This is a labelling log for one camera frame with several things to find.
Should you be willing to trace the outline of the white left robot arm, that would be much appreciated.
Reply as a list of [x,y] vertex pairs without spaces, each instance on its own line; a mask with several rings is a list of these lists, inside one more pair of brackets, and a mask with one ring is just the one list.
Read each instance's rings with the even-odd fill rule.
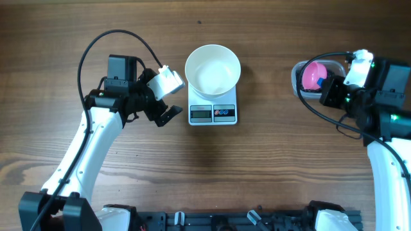
[[26,192],[20,200],[23,230],[143,229],[135,207],[108,205],[95,212],[90,206],[103,161],[129,116],[144,112],[162,127],[182,112],[162,100],[185,86],[180,75],[162,65],[138,76],[142,64],[134,56],[109,56],[107,76],[86,96],[78,131],[57,170],[40,192]]

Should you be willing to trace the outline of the pink scoop with blue handle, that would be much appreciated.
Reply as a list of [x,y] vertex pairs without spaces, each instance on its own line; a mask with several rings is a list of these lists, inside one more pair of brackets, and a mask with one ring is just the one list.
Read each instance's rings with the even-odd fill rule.
[[328,77],[327,69],[323,64],[318,62],[310,63],[302,74],[303,78],[318,79],[318,84],[322,87],[322,82]]

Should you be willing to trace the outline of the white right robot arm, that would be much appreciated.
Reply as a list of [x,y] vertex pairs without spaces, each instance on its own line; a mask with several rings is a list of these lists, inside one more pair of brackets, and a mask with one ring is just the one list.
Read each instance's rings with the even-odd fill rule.
[[376,229],[410,230],[410,112],[403,110],[410,66],[375,57],[360,73],[319,80],[320,103],[345,110],[363,138],[374,178]]

